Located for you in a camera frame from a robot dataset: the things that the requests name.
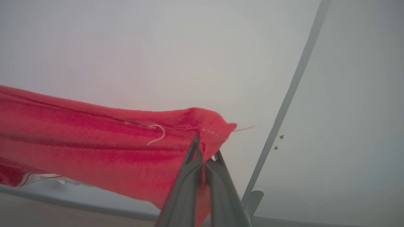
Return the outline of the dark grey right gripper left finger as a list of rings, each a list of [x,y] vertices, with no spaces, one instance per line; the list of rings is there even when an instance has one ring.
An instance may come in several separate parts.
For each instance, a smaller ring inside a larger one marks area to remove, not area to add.
[[[201,182],[202,164],[199,136],[196,136],[180,166],[156,227],[196,226],[196,194]]]

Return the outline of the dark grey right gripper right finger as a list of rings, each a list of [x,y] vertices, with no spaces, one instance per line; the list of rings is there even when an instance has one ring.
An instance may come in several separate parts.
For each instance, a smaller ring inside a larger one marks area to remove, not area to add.
[[[205,163],[212,227],[251,227],[221,152]]]

